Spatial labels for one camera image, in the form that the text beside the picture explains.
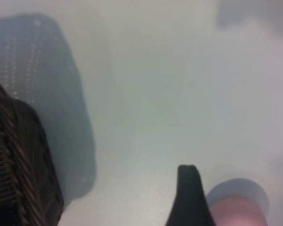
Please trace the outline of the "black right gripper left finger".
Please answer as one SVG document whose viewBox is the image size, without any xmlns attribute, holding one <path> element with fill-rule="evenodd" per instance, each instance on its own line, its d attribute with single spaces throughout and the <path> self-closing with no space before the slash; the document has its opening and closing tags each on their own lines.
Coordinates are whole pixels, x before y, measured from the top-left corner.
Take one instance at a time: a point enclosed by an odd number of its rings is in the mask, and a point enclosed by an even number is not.
<svg viewBox="0 0 283 226">
<path fill-rule="evenodd" d="M 194 165 L 180 165 L 176 194 L 167 226 L 214 226 L 200 173 Z"/>
</svg>

